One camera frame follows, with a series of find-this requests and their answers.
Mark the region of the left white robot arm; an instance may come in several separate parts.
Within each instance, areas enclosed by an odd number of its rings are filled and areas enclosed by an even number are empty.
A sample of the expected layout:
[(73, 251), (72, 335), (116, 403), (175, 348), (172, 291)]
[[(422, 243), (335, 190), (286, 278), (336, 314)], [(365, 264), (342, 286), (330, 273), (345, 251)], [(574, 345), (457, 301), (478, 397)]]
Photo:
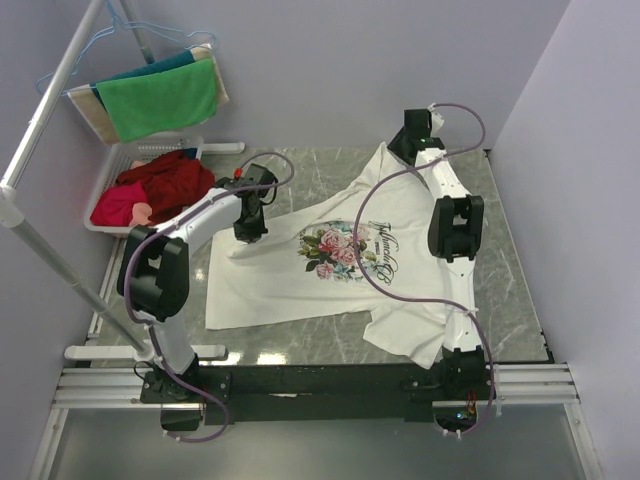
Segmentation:
[(241, 167), (177, 217), (155, 227), (135, 227), (127, 237), (118, 293), (133, 321), (147, 329), (152, 361), (168, 373), (164, 389), (176, 401), (193, 399), (200, 388), (197, 355), (182, 314), (190, 292), (191, 255), (225, 229), (244, 243), (260, 240), (268, 232), (263, 199), (275, 195), (278, 185), (263, 166)]

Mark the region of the white floral t shirt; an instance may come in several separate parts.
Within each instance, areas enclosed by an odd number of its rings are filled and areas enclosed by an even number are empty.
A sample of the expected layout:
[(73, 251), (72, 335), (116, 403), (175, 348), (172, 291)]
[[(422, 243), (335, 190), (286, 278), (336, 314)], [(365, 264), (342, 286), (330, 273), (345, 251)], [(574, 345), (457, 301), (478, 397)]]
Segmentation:
[(259, 241), (217, 232), (206, 327), (367, 311), (366, 341), (430, 367), (446, 327), (443, 278), (426, 241), (434, 205), (421, 176), (380, 146), (347, 188), (270, 219)]

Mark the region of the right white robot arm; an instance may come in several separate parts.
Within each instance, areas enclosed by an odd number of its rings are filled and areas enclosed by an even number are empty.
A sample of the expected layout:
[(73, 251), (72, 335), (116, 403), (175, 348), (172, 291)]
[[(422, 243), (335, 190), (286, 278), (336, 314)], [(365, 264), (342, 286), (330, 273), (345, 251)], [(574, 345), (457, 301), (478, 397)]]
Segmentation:
[(476, 326), (475, 260), (482, 240), (484, 200), (463, 186), (442, 142), (433, 108), (407, 109), (389, 150), (415, 167), (434, 198), (426, 241), (444, 285), (446, 327), (438, 363), (442, 393), (460, 399), (486, 384), (485, 352)]

